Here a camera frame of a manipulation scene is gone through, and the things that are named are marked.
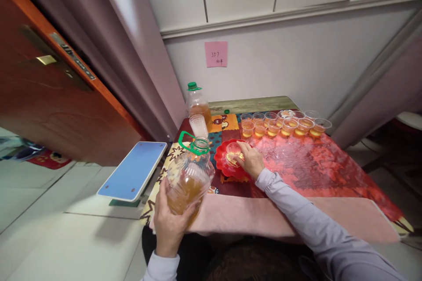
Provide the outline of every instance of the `hand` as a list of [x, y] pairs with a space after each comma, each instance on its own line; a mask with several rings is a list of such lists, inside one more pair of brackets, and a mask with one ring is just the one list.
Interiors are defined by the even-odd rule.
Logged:
[[256, 148], [252, 148], [248, 143], [238, 141], [237, 144], [242, 149], [245, 161], [238, 156], [235, 156], [233, 159], [256, 181], [261, 171], [265, 168], [261, 153]]
[[161, 181], [156, 198], [154, 224], [157, 249], [155, 253], [160, 257], [175, 258], [189, 219], [195, 212], [196, 204], [191, 204], [182, 215], [173, 214], [167, 204], [167, 184], [168, 180], [165, 177]]

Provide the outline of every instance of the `plastic cup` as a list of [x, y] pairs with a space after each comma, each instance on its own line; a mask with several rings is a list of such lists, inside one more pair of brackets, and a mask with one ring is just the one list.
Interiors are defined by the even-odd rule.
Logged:
[[242, 126], [242, 139], [247, 139], [252, 136], [255, 128], [255, 123], [252, 121], [243, 121]]
[[291, 117], [292, 117], [292, 119], [294, 119], [295, 121], [297, 121], [299, 119], [305, 118], [306, 115], [302, 111], [293, 111], [291, 113]]
[[233, 160], [234, 156], [239, 156], [242, 153], [242, 149], [237, 143], [230, 143], [227, 145], [227, 154]]
[[195, 137], [205, 137], [208, 138], [208, 129], [207, 124], [205, 123], [205, 118], [201, 114], [195, 114], [189, 118], [190, 127]]
[[315, 119], [315, 126], [309, 130], [309, 135], [314, 138], [319, 138], [325, 130], [331, 128], [333, 125], [326, 119]]
[[296, 127], [299, 126], [298, 121], [296, 121], [293, 118], [288, 118], [283, 120], [283, 126], [281, 127], [280, 135], [282, 137], [289, 137], [293, 131], [296, 129]]
[[321, 115], [317, 111], [308, 110], [308, 111], [305, 111], [304, 113], [305, 113], [305, 117], [313, 121], [321, 117]]
[[262, 120], [255, 122], [255, 136], [256, 138], [262, 138], [268, 129], [268, 123]]
[[277, 118], [277, 114], [275, 114], [274, 112], [267, 112], [265, 115], [264, 115], [264, 121], [266, 121], [266, 122], [269, 122], [270, 120], [272, 120], [272, 119], [276, 119]]
[[264, 113], [261, 112], [256, 112], [252, 115], [252, 119], [254, 122], [257, 122], [259, 120], [264, 120], [265, 119], [265, 115]]
[[288, 110], [281, 110], [277, 113], [277, 125], [281, 128], [283, 126], [284, 119], [288, 119], [291, 117], [291, 111]]
[[302, 118], [298, 120], [298, 127], [295, 129], [295, 136], [298, 138], [304, 137], [308, 131], [315, 126], [313, 120], [309, 118]]
[[252, 120], [252, 115], [250, 115], [250, 114], [245, 113], [245, 114], [242, 114], [240, 116], [240, 121], [241, 122], [243, 122], [243, 121], [251, 121], [251, 120]]
[[278, 132], [281, 129], [281, 126], [278, 126], [279, 121], [277, 119], [269, 120], [268, 121], [268, 130], [267, 135], [270, 138], [277, 136]]

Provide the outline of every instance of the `door handle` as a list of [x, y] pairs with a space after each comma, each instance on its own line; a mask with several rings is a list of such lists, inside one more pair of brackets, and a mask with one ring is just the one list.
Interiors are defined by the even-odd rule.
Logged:
[[56, 54], [56, 52], [48, 46], [34, 30], [32, 30], [28, 25], [22, 25], [20, 31], [23, 36], [25, 36], [38, 50], [41, 51], [42, 54], [45, 54], [35, 57], [32, 60], [19, 63], [20, 66], [30, 64], [39, 65], [39, 63], [44, 66], [54, 64], [55, 68], [64, 72], [69, 77], [69, 80], [72, 80], [79, 89], [83, 91], [92, 91], [91, 87], [79, 76], [79, 74], [74, 71], [73, 68], [70, 67], [58, 54]]

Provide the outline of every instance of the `pink towel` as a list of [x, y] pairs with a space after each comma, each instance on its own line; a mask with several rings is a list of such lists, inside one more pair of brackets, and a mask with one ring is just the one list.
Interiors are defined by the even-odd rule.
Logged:
[[[351, 235], [368, 243], [394, 243], [399, 235], [366, 198], [308, 198], [317, 208], [342, 225]], [[268, 198], [241, 198], [208, 194], [189, 232], [257, 235], [285, 241], [300, 241], [283, 213]]]

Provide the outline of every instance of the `gray shirt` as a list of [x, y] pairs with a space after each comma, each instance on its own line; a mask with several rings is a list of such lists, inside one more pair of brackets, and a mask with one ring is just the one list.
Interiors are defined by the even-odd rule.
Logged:
[[[367, 242], [351, 236], [342, 226], [284, 183], [279, 174], [265, 168], [256, 181], [258, 188], [277, 205], [311, 248], [325, 276], [341, 281], [405, 280], [392, 264]], [[152, 254], [144, 281], [176, 280], [176, 258]]]

